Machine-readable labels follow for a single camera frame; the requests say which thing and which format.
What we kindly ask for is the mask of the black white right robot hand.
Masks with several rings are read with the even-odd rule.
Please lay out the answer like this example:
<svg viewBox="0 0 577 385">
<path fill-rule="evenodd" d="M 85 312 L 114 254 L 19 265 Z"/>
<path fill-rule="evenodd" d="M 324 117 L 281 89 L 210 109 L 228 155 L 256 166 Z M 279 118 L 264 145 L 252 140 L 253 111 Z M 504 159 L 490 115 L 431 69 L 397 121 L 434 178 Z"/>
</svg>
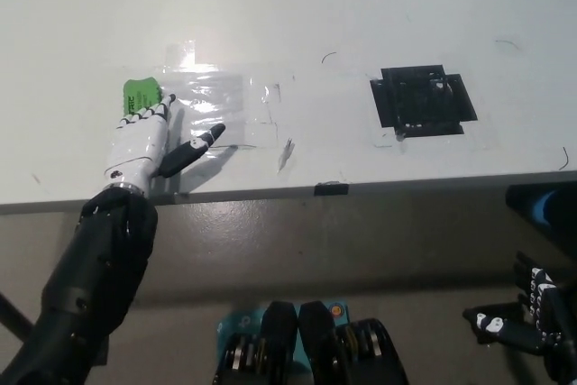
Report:
<svg viewBox="0 0 577 385">
<path fill-rule="evenodd" d="M 466 308 L 463 318 L 479 344 L 498 343 L 542 355 L 563 335 L 556 323 L 555 308 L 547 299 L 558 293 L 558 287 L 545 268 L 522 252 L 516 255 L 513 271 L 520 289 L 516 301 Z"/>
</svg>

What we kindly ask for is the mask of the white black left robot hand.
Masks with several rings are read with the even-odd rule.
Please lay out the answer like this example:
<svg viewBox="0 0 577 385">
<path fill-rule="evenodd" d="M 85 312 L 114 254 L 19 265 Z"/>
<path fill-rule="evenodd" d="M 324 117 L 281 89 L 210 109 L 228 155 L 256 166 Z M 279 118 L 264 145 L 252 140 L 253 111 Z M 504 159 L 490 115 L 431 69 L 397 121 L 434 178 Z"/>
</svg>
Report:
<svg viewBox="0 0 577 385">
<path fill-rule="evenodd" d="M 175 101 L 176 96 L 170 94 L 121 119 L 105 166 L 106 188 L 123 188 L 147 197 L 155 178 L 168 179 L 180 173 L 207 153 L 225 131 L 224 124 L 216 124 L 168 151 L 170 109 Z"/>
</svg>

